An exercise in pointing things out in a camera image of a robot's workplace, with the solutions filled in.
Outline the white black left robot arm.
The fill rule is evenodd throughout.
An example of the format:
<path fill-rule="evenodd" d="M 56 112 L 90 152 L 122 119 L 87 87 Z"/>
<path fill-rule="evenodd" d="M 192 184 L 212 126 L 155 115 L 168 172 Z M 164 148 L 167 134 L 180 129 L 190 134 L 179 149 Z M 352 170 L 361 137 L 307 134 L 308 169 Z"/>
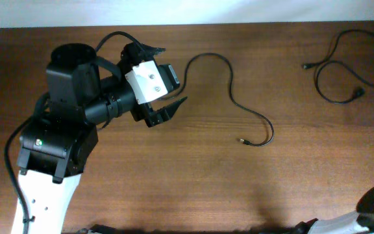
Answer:
<path fill-rule="evenodd" d="M 46 68 L 49 90 L 16 131 L 21 147 L 13 233 L 62 231 L 98 133 L 114 118 L 129 112 L 154 127 L 173 117 L 180 101 L 158 110 L 151 105 L 180 86 L 170 64 L 155 62 L 162 52 L 133 42 L 114 64 L 86 44 L 53 50 Z"/>

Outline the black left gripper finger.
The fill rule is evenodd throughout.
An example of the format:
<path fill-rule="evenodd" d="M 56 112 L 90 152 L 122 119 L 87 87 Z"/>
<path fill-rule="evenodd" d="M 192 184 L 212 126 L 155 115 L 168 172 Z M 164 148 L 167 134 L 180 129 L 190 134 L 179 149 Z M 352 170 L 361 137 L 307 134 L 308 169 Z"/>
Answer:
<path fill-rule="evenodd" d="M 180 100 L 177 100 L 174 103 L 155 111 L 151 115 L 151 125 L 158 125 L 171 120 L 181 104 L 187 99 L 187 97 L 183 97 Z"/>
<path fill-rule="evenodd" d="M 155 56 L 160 55 L 166 51 L 163 47 L 152 47 L 149 45 L 142 44 L 142 51 L 140 57 L 142 60 L 154 60 Z"/>

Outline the black cable gold plug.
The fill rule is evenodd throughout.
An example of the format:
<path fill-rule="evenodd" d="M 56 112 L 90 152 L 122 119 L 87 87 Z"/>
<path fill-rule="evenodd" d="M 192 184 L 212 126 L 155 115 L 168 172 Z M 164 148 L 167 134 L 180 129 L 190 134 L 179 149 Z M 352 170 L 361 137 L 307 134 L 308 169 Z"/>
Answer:
<path fill-rule="evenodd" d="M 243 139 L 243 138 L 240 138 L 238 141 L 243 145 L 258 147 L 258 148 L 263 147 L 263 146 L 267 146 L 270 143 L 272 143 L 274 138 L 275 138 L 275 129 L 274 129 L 274 126 L 273 126 L 272 122 L 267 117 L 265 117 L 263 114 L 260 114 L 259 112 L 255 111 L 255 110 L 248 109 L 247 107 L 244 107 L 243 105 L 239 104 L 235 100 L 234 95 L 233 95 L 234 70 L 233 70 L 232 64 L 226 57 L 224 57 L 223 55 L 220 55 L 218 53 L 200 53 L 200 54 L 192 57 L 187 62 L 187 65 L 184 69 L 184 79 L 183 79 L 183 84 L 180 87 L 180 90 L 172 96 L 160 97 L 158 100 L 159 101 L 167 101 L 167 100 L 175 99 L 176 97 L 181 95 L 183 93 L 184 89 L 186 88 L 186 85 L 187 85 L 189 67 L 192 65 L 192 63 L 194 61 L 196 61 L 198 58 L 201 58 L 201 57 L 216 57 L 216 58 L 222 60 L 228 66 L 228 69 L 229 69 L 229 85 L 228 85 L 229 99 L 238 108 L 242 109 L 243 111 L 249 112 L 249 113 L 257 116 L 258 118 L 261 118 L 262 120 L 264 120 L 269 125 L 270 134 L 267 135 L 267 138 L 263 142 L 254 143 L 254 142 L 251 142 L 250 140 Z"/>

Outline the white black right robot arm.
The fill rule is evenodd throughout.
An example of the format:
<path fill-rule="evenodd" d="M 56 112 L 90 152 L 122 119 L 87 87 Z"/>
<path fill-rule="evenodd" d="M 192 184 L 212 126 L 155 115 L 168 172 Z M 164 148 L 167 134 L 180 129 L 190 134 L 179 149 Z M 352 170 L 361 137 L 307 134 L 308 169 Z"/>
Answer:
<path fill-rule="evenodd" d="M 374 234 L 374 187 L 358 201 L 350 213 L 329 220 L 300 222 L 291 231 L 300 234 Z"/>

